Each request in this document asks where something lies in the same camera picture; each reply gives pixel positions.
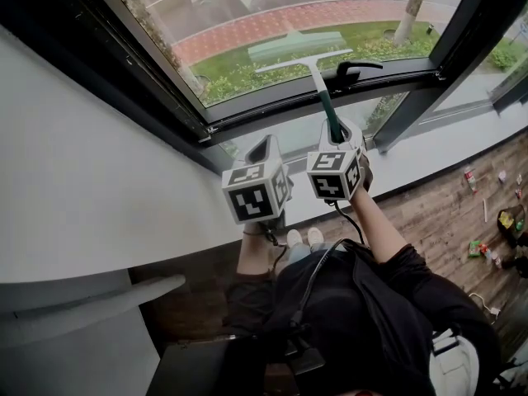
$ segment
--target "sidewalk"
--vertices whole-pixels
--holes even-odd
[[[336,0],[312,2],[256,13],[214,26],[172,45],[185,63],[201,60],[236,49],[242,45],[284,35],[288,31],[306,31],[322,26],[373,21],[399,21],[407,0]],[[447,24],[455,7],[424,2],[418,21]]]

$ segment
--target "jeans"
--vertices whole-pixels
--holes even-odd
[[[321,242],[321,243],[315,243],[312,247],[309,245],[306,245],[304,243],[296,243],[290,250],[288,251],[288,261],[286,263],[287,266],[290,264],[293,264],[294,262],[300,261],[303,258],[310,255],[312,252],[321,251],[322,249],[326,250],[332,247],[334,242]],[[336,251],[346,251],[345,248],[339,244],[336,248]]]

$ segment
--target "white shoe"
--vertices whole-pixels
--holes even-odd
[[[310,228],[308,230],[308,244],[310,247],[312,247],[316,243],[323,243],[323,242],[324,242],[323,232],[321,232],[317,228]]]
[[[302,242],[303,237],[300,235],[299,230],[291,229],[291,231],[289,231],[286,235],[286,243],[288,244],[288,248],[293,248],[294,245]]]

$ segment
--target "yellow object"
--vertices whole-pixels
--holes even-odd
[[[498,218],[498,221],[500,221],[506,229],[509,229],[513,224],[513,217],[506,211],[503,211],[501,216]]]

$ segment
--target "tree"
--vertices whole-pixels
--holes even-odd
[[[150,39],[163,53],[169,63],[176,69],[181,78],[186,82],[187,86],[197,95],[201,95],[204,87],[200,84],[191,69],[184,64],[179,57],[172,51],[172,48],[167,44],[167,40],[163,38],[163,34],[159,29],[158,24],[153,19],[153,13],[149,12],[142,0],[121,0],[126,7],[134,15],[136,21],[147,32]]]
[[[411,35],[416,16],[420,11],[423,0],[409,0],[405,8],[403,19],[399,22],[398,29],[394,33],[393,42],[396,45],[401,45]]]

